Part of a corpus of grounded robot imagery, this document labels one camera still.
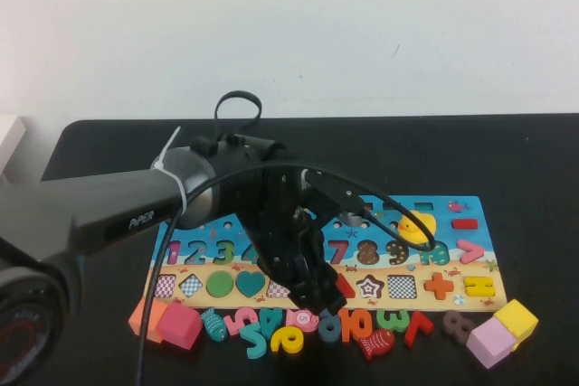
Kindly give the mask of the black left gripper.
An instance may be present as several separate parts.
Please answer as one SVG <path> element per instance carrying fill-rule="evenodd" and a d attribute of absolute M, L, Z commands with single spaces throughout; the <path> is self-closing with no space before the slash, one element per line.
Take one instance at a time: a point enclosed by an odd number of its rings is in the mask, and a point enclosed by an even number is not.
<path fill-rule="evenodd" d="M 263 170 L 257 199 L 241 208 L 239 218 L 262 271 L 289 289 L 297 308 L 337 313 L 346 298 L 336 271 L 324 260 L 321 232 L 304 211 L 299 176 L 294 167 Z"/>

